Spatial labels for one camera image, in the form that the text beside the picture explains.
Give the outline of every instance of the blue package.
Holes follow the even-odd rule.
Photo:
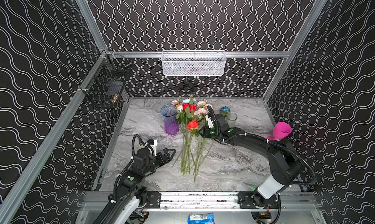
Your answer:
[[[198,215],[189,215],[189,218],[187,219],[187,224],[215,224],[213,221],[213,213],[207,213],[207,214],[198,214]]]

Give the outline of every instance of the black wire basket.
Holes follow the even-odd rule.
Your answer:
[[[123,65],[104,63],[91,80],[89,89],[84,93],[92,105],[97,108],[122,108],[122,96],[125,81],[124,76],[131,69],[132,62],[123,62]]]

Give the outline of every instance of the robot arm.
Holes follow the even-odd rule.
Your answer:
[[[147,189],[143,186],[146,177],[169,163],[176,154],[175,149],[165,148],[163,152],[154,156],[153,149],[141,148],[137,151],[122,174],[118,175],[113,195],[94,224],[124,224],[140,204],[146,204]]]
[[[229,128],[221,114],[215,115],[211,107],[208,107],[208,109],[210,113],[206,119],[209,126],[203,127],[199,131],[202,137],[214,138],[222,144],[244,147],[259,153],[269,161],[270,175],[255,189],[251,197],[255,206],[264,207],[268,205],[269,198],[293,184],[293,180],[303,170],[303,165],[308,167],[313,179],[311,182],[299,182],[299,184],[315,183],[314,170],[297,154],[291,142],[286,139],[281,141],[266,140],[261,136],[246,133],[237,127]]]

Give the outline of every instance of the pink flexible cup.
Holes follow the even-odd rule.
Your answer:
[[[268,136],[266,139],[269,139],[269,140],[276,140],[275,137],[272,137],[272,136]]]
[[[275,128],[273,129],[273,136],[275,138],[282,139],[287,137],[288,134],[290,134],[291,132],[292,128],[290,127],[290,125],[288,125],[288,123],[278,122]]]

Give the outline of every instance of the wire mesh basket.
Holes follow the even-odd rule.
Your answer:
[[[84,93],[92,105],[99,108],[121,108],[124,104],[124,76],[128,74],[132,62],[123,66],[111,63],[101,65]]]
[[[162,51],[166,76],[222,76],[225,51]]]

